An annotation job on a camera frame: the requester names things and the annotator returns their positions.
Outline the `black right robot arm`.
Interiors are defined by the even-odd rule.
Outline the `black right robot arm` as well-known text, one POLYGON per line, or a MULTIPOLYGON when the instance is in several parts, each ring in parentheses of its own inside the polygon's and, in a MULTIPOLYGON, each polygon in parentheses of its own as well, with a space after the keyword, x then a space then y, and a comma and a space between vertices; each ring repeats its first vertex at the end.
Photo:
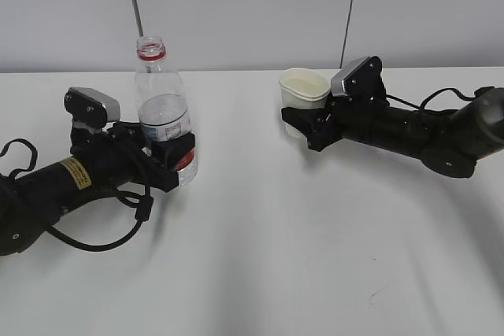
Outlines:
POLYGON ((381 98, 330 97, 322 109, 281 110, 310 150, 342 139, 418 159, 430 170, 464 179, 477 161, 503 149, 503 90, 483 87, 464 107, 400 109, 381 98))

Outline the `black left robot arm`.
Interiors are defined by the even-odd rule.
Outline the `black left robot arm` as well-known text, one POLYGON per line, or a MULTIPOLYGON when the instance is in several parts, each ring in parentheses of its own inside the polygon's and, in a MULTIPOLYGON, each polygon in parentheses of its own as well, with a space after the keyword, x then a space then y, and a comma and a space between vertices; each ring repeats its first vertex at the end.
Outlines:
POLYGON ((152 191, 180 185, 178 164, 193 151, 191 132, 168 142, 148 141, 138 123, 116 122, 95 134, 71 131, 69 157, 37 169, 38 150, 24 138, 17 143, 31 153, 26 168, 1 177, 1 254, 21 253, 48 233, 66 245, 105 252, 128 242, 149 220, 152 191), (59 231, 60 219, 93 201, 115 198, 135 212, 133 228, 104 245, 79 242, 59 231))

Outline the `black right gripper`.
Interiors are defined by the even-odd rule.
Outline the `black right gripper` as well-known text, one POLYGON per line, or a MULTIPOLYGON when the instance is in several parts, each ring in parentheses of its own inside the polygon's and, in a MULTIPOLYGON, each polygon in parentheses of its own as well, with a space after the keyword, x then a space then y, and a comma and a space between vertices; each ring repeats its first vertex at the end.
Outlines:
POLYGON ((313 151, 342 139, 394 149, 394 108, 388 102, 331 100, 321 109, 282 108, 281 117, 306 138, 313 151))

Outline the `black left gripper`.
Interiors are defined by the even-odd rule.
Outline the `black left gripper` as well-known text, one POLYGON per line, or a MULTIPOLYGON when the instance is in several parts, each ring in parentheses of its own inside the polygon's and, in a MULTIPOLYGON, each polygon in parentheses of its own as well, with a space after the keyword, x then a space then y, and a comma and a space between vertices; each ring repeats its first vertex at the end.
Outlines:
POLYGON ((96 134, 71 129, 70 153, 87 169, 95 186, 137 183, 169 191, 196 176, 195 135, 150 142, 149 156, 140 123, 118 121, 96 134))

